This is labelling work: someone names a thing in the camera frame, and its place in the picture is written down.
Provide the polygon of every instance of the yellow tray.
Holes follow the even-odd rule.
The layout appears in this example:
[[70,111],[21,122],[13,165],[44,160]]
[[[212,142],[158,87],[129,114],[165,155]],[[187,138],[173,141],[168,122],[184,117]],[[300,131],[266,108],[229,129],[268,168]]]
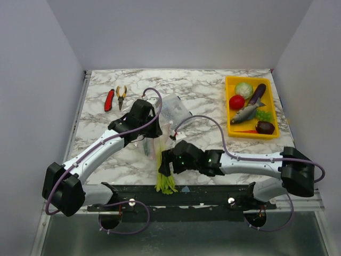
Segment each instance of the yellow tray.
[[[240,77],[240,76],[227,76],[225,79],[226,86],[226,108],[228,110],[228,134],[230,137],[240,137],[240,138],[251,138],[251,139],[265,139],[271,140],[273,138],[279,137],[279,128],[277,123],[276,111],[273,104],[272,91],[270,81],[266,78],[253,78],[253,77]],[[259,107],[258,109],[264,111],[271,111],[274,120],[271,122],[275,126],[275,131],[273,134],[257,134],[257,133],[243,133],[238,131],[249,131],[255,130],[255,126],[259,121],[257,118],[254,118],[249,121],[242,122],[241,124],[233,124],[230,125],[230,120],[236,114],[237,110],[230,109],[229,100],[232,96],[235,95],[234,88],[240,82],[246,82],[256,90],[259,84],[265,84],[266,90],[264,95],[261,97],[261,102],[265,104],[263,107]],[[250,99],[245,101],[245,106],[249,102]]]

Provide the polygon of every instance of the cabbage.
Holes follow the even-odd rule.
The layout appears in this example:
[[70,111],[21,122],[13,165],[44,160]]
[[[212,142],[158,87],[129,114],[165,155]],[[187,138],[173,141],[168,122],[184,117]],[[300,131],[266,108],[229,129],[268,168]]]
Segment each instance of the cabbage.
[[252,85],[241,82],[236,85],[236,87],[234,88],[234,92],[237,95],[242,96],[246,100],[252,96],[252,94],[254,93],[254,89]]

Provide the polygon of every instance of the green grapes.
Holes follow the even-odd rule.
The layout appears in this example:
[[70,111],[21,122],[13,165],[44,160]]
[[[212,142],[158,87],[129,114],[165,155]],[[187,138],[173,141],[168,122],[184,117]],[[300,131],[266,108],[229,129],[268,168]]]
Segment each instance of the green grapes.
[[259,109],[256,112],[256,118],[259,119],[260,121],[267,121],[267,122],[273,121],[273,116],[270,111],[265,112]]

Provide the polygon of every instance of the eggplant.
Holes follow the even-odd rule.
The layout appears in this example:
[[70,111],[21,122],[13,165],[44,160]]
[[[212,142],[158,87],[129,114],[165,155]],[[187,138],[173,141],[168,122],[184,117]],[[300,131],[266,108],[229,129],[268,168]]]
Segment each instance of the eggplant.
[[260,84],[259,86],[257,86],[254,94],[252,94],[252,97],[248,105],[254,105],[257,102],[258,98],[261,98],[264,95],[265,90],[266,90],[265,84]]

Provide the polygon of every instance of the gray floor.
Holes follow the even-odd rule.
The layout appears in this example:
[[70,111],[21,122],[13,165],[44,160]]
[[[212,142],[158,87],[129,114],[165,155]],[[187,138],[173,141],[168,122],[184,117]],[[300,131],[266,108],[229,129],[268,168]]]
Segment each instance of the gray floor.
[[[264,233],[243,222],[152,223],[134,236],[99,232],[97,215],[55,215],[50,221],[42,255],[327,255],[313,212],[296,213],[284,230]],[[288,213],[271,213],[267,228],[277,227]],[[138,225],[124,223],[131,230]]]

